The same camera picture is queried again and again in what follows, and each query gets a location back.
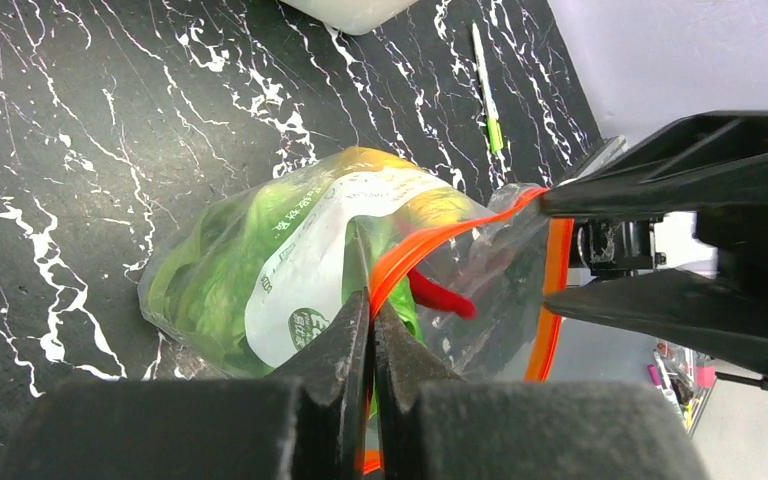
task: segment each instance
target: plastic bag of pens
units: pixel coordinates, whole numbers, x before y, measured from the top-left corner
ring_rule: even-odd
[[[260,377],[369,287],[467,378],[544,379],[560,319],[540,303],[566,284],[572,225],[537,214],[541,192],[507,185],[483,206],[350,148],[209,206],[157,249],[141,310],[227,374]]]

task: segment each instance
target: white wall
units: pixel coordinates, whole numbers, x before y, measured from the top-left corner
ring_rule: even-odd
[[[603,136],[768,109],[768,0],[549,0]]]
[[[768,109],[768,0],[549,0],[591,108],[637,143],[678,118]],[[670,266],[710,257],[692,216],[658,226]],[[696,443],[713,480],[768,478],[768,393],[719,384]]]

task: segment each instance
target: white floor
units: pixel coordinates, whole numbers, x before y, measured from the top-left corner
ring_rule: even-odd
[[[732,366],[720,370],[757,377]],[[693,443],[711,480],[768,479],[768,392],[717,382]]]

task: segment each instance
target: marker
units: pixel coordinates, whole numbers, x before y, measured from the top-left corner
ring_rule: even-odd
[[[487,78],[487,64],[484,61],[484,46],[481,44],[481,34],[478,26],[472,22],[472,41],[475,49],[475,62],[478,67],[478,80],[481,81],[481,93],[484,96],[484,110],[487,112],[487,135],[490,137],[490,152],[494,155],[502,150],[502,127],[499,126],[499,112],[493,95],[490,92],[490,80]]]

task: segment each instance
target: white container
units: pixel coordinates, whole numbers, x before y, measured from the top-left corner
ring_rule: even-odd
[[[281,0],[349,35],[363,35],[417,0]]]

